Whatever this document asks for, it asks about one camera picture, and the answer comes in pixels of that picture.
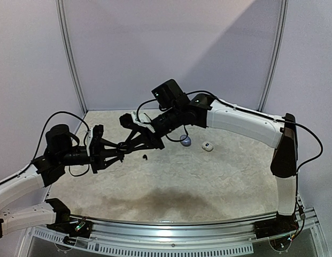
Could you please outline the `blue oval charging case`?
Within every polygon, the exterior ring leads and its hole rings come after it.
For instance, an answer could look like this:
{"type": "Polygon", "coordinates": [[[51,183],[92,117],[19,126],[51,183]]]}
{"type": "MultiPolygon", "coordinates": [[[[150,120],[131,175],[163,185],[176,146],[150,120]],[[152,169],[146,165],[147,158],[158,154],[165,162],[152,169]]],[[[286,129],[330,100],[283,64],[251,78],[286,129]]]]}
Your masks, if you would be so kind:
{"type": "Polygon", "coordinates": [[[180,144],[184,147],[189,147],[191,146],[191,138],[187,135],[181,135],[180,138],[180,144]]]}

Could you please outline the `cream earbud charging case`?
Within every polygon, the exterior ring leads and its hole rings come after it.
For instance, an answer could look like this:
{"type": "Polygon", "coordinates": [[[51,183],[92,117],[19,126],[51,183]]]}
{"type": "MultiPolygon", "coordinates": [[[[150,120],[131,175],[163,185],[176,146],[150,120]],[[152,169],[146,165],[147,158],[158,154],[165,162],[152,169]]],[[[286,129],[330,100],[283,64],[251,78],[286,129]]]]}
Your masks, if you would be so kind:
{"type": "Polygon", "coordinates": [[[202,149],[207,151],[207,152],[211,152],[214,149],[214,147],[211,143],[206,141],[206,142],[202,143],[202,149]]]}

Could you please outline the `black charging case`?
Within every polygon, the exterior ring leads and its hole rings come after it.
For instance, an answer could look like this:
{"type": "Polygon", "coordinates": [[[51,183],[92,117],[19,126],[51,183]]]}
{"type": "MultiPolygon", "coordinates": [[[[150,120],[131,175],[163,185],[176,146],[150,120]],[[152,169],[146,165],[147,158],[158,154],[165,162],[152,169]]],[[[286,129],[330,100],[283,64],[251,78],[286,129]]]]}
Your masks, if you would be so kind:
{"type": "Polygon", "coordinates": [[[129,148],[129,145],[126,142],[120,142],[117,144],[117,149],[123,152],[126,152],[129,148]]]}

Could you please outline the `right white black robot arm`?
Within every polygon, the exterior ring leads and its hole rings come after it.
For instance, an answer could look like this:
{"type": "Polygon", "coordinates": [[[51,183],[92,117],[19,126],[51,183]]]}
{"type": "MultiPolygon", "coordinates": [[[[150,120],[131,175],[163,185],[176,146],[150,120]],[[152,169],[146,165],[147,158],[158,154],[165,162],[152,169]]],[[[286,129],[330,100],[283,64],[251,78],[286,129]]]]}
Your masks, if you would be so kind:
{"type": "Polygon", "coordinates": [[[144,145],[146,149],[163,149],[162,137],[181,126],[221,129],[260,141],[274,149],[271,172],[276,178],[279,216],[295,212],[297,194],[297,132],[295,118],[262,114],[236,104],[226,103],[207,91],[188,97],[174,79],[152,90],[162,113],[154,119],[138,110],[122,115],[120,125],[130,129],[122,144],[128,152],[144,145]]]}

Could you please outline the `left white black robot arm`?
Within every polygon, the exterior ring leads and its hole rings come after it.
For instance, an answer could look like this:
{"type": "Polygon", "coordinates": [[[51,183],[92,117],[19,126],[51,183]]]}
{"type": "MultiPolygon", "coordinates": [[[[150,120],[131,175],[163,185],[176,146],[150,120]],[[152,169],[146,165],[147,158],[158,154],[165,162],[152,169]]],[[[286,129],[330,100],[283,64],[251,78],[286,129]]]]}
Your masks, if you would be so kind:
{"type": "Polygon", "coordinates": [[[92,223],[71,219],[71,211],[57,198],[16,210],[8,209],[8,205],[55,183],[65,174],[66,167],[89,165],[93,172],[97,172],[122,161],[124,154],[118,146],[102,138],[103,128],[103,125],[92,128],[86,145],[82,146],[66,124],[55,125],[45,135],[47,147],[44,154],[12,177],[0,181],[0,239],[13,231],[36,225],[46,225],[71,237],[90,236],[92,223]]]}

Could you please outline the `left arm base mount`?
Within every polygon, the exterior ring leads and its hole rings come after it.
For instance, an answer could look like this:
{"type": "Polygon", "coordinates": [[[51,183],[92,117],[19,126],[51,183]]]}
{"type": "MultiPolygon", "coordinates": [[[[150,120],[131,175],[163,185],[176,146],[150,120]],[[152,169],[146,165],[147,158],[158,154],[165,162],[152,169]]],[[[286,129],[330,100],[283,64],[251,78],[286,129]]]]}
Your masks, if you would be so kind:
{"type": "Polygon", "coordinates": [[[66,222],[48,224],[47,228],[67,234],[69,237],[82,237],[89,239],[94,223],[86,218],[71,219],[66,222]]]}

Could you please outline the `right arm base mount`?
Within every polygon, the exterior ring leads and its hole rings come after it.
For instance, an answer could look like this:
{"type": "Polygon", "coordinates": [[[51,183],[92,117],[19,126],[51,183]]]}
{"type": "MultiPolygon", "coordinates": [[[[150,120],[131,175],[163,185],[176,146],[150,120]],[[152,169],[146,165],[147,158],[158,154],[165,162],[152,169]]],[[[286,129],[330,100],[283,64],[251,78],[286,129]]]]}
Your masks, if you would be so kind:
{"type": "Polygon", "coordinates": [[[287,216],[276,213],[275,218],[255,222],[253,224],[253,231],[257,239],[281,234],[287,235],[294,231],[295,233],[289,236],[289,240],[294,240],[302,232],[305,225],[305,215],[300,215],[300,218],[302,220],[301,226],[299,226],[295,214],[287,216]]]}

